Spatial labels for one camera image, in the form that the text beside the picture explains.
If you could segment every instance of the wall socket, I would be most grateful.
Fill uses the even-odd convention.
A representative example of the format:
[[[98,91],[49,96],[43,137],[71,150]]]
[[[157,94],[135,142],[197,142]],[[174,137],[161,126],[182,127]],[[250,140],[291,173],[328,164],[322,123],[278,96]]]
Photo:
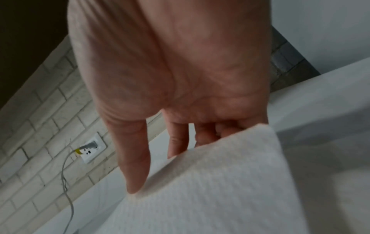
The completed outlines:
[[[101,139],[98,133],[95,133],[95,135],[83,145],[86,145],[93,141],[96,142],[96,144],[98,145],[97,148],[87,148],[87,149],[80,150],[80,152],[82,153],[81,158],[85,164],[88,164],[89,162],[91,162],[101,152],[103,152],[103,150],[107,148],[107,146],[105,145],[104,141]]]

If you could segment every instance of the brick wall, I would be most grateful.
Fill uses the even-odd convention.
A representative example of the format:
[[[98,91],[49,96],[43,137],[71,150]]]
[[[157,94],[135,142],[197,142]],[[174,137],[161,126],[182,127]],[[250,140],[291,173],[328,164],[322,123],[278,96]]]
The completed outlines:
[[[147,122],[149,140],[165,129],[160,114]],[[107,148],[89,164],[76,155],[67,160],[69,196],[76,200],[117,167],[68,38],[1,109],[0,128],[0,234],[31,234],[69,205],[63,160],[96,132]]]

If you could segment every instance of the electrical outlet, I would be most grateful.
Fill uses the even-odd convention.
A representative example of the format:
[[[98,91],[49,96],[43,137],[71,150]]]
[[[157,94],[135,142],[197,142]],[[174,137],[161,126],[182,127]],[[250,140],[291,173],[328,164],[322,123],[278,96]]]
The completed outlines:
[[[91,143],[93,141],[96,142],[96,144],[98,145],[97,148],[87,148],[87,149],[80,150],[80,152],[82,153],[81,158],[82,158],[82,160],[84,161],[85,164],[88,164],[89,162],[91,162],[101,152],[103,152],[103,150],[105,150],[107,148],[107,146],[105,145],[104,141],[101,139],[101,137],[99,136],[98,133],[95,133],[93,138],[88,140],[83,145],[86,145],[86,144]]]

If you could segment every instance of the electrical cord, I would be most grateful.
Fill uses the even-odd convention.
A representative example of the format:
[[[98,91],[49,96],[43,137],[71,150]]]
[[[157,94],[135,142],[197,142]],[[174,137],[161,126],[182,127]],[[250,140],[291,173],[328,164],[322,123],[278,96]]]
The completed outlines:
[[[67,156],[66,158],[64,159],[64,162],[63,162],[63,165],[62,165],[62,172],[61,172],[61,179],[62,179],[62,186],[63,186],[63,194],[66,196],[68,202],[69,202],[69,205],[71,206],[71,217],[69,218],[69,221],[67,223],[67,226],[66,228],[64,229],[64,232],[63,234],[66,234],[67,232],[67,229],[69,227],[69,225],[71,224],[71,221],[73,219],[73,215],[74,215],[74,206],[73,206],[73,202],[71,200],[71,198],[68,196],[67,194],[67,179],[64,177],[64,166],[66,165],[66,162],[67,162],[67,159],[69,158],[69,156],[71,156],[74,152],[78,153],[78,154],[82,154],[80,150],[83,150],[83,149],[88,149],[88,148],[97,148],[98,145],[96,142],[91,142],[91,143],[88,143],[86,145],[83,145],[81,147],[79,147],[78,149],[75,149],[73,151],[71,151]]]

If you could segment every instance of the dark ceiling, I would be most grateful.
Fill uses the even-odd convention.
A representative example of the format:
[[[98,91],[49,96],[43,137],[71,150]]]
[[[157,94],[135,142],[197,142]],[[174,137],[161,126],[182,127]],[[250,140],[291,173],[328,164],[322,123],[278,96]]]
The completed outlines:
[[[0,108],[67,35],[68,0],[0,0]]]

